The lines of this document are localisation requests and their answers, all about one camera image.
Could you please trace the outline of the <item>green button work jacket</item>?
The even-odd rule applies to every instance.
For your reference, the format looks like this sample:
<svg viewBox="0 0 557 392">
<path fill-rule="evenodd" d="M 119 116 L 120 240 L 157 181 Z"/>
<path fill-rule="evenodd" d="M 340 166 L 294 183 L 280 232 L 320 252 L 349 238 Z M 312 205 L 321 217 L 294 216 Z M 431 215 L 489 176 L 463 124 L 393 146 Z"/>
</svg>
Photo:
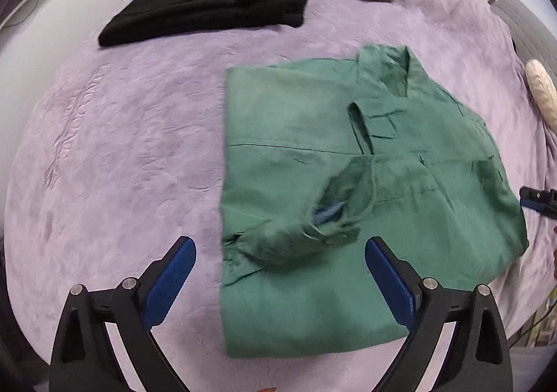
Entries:
<svg viewBox="0 0 557 392">
<path fill-rule="evenodd" d="M 528 246 L 478 114 L 402 46 L 227 74 L 220 303 L 236 358 L 402 337 L 364 262 L 378 235 L 446 287 L 489 283 Z"/>
</svg>

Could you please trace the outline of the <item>cream knitted plush object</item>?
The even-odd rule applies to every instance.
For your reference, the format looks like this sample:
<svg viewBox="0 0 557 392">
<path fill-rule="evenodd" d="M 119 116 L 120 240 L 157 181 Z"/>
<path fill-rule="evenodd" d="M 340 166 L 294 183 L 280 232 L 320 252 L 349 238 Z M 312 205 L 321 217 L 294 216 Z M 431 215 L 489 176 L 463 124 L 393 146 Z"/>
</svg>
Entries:
<svg viewBox="0 0 557 392">
<path fill-rule="evenodd" d="M 529 92 L 547 126 L 557 131 L 557 93 L 543 64 L 531 59 L 525 66 Z"/>
</svg>

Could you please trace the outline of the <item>grey quilted chair cushion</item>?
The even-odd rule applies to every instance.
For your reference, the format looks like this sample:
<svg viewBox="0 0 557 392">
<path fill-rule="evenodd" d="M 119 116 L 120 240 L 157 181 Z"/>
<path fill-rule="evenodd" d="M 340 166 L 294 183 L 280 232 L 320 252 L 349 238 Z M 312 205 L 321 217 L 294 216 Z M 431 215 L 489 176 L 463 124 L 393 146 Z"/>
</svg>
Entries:
<svg viewBox="0 0 557 392">
<path fill-rule="evenodd" d="M 508 25 L 519 59 L 524 64 L 537 59 L 556 84 L 557 42 L 549 29 L 520 0 L 489 0 L 488 4 Z"/>
</svg>

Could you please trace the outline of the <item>purple textured bedspread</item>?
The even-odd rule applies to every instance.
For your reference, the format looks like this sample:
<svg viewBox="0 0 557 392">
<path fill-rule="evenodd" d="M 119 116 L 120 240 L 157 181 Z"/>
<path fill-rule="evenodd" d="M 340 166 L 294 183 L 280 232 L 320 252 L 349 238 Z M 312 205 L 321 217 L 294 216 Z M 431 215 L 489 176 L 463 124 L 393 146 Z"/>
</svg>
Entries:
<svg viewBox="0 0 557 392">
<path fill-rule="evenodd" d="M 508 26 L 478 0 L 308 0 L 304 25 L 186 34 L 102 49 L 57 72 L 25 129 L 8 184 L 8 293 L 49 358 L 70 287 L 112 287 L 180 235 L 198 258 L 154 331 L 194 391 L 368 391 L 398 342 L 299 359 L 232 359 L 219 307 L 219 201 L 228 68 L 351 58 L 406 45 L 429 76 L 483 118 L 514 189 L 556 184 L 556 137 L 523 78 Z"/>
</svg>

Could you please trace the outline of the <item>black folded garment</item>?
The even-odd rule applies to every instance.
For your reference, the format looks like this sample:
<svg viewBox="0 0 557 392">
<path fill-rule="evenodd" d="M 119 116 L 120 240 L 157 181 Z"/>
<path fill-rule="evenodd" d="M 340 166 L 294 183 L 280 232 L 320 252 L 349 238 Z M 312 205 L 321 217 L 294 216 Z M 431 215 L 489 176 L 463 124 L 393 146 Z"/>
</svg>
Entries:
<svg viewBox="0 0 557 392">
<path fill-rule="evenodd" d="M 189 32 L 299 27 L 307 0 L 133 0 L 102 29 L 102 47 Z"/>
</svg>

